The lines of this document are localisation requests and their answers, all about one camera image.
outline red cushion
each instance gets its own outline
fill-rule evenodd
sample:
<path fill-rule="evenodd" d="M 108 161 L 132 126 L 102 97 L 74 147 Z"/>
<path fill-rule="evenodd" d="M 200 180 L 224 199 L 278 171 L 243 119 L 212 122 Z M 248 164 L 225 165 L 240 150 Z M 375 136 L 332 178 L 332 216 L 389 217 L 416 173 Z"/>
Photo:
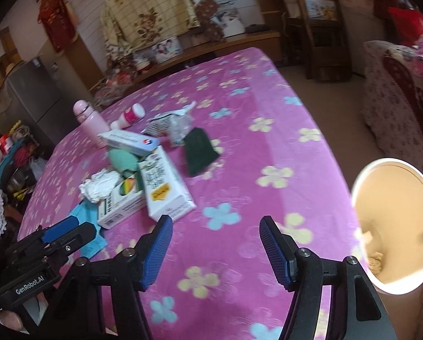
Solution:
<path fill-rule="evenodd" d="M 401 44 L 412 46 L 423 34 L 423 14 L 417 10 L 404 10 L 389 7 L 389 13 L 396 25 Z"/>

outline pink bedspread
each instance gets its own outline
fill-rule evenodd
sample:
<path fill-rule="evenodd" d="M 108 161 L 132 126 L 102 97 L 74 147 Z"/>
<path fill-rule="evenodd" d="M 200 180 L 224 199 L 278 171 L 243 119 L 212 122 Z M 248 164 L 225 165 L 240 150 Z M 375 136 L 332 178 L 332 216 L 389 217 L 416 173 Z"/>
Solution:
<path fill-rule="evenodd" d="M 173 74 L 103 116 L 116 120 L 139 102 L 149 118 L 192 101 L 197 101 L 194 125 L 205 129 L 221 156 L 190 178 L 183 150 L 167 147 L 197 209 L 174 223 L 158 279 L 141 294 L 154 339 L 276 340 L 292 294 L 274 278 L 259 221 L 271 215 L 282 232 L 322 258 L 360 257 L 347 186 L 308 111 L 255 48 Z M 142 130 L 145 122 L 130 130 Z M 36 187 L 19 238 L 67 217 L 79 202 L 81 181 L 108 164 L 105 150 L 95 150 L 80 129 L 65 137 Z M 104 230 L 108 246 L 93 260 L 134 246 L 153 225 L 143 209 Z M 329 291 L 324 292 L 319 339 L 328 317 Z M 103 302 L 106 325 L 113 328 L 107 288 Z"/>

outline pink water bottle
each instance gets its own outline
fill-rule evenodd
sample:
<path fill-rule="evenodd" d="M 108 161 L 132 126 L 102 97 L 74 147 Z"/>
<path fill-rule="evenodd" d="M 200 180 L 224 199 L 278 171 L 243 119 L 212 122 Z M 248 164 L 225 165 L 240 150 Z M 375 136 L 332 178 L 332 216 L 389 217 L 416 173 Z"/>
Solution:
<path fill-rule="evenodd" d="M 81 129 L 96 144 L 103 148 L 106 144 L 98 137 L 98 134 L 110 131 L 108 123 L 104 121 L 100 113 L 93 108 L 92 104 L 80 99 L 73 106 L 73 112 L 81 124 Z"/>
<path fill-rule="evenodd" d="M 145 110 L 141 104 L 135 103 L 127 108 L 122 115 L 111 123 L 111 129 L 124 129 L 138 122 L 145 116 Z"/>

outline paper cup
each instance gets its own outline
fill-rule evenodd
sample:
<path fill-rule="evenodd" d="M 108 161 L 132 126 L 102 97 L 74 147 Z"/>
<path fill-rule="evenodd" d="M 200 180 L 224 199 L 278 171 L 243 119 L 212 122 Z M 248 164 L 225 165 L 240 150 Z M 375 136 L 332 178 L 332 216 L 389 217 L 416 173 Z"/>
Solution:
<path fill-rule="evenodd" d="M 381 293 L 406 294 L 423 283 L 423 174 L 397 159 L 371 162 L 352 188 L 367 255 L 383 254 L 382 270 L 367 275 Z"/>

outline dark green cloth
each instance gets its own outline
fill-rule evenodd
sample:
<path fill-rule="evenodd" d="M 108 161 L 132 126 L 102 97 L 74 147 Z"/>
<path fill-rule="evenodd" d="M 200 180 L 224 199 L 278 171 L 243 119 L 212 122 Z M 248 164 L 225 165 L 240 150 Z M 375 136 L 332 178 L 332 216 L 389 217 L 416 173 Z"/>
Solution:
<path fill-rule="evenodd" d="M 184 139 L 190 176 L 196 176 L 219 157 L 204 129 L 194 128 Z"/>

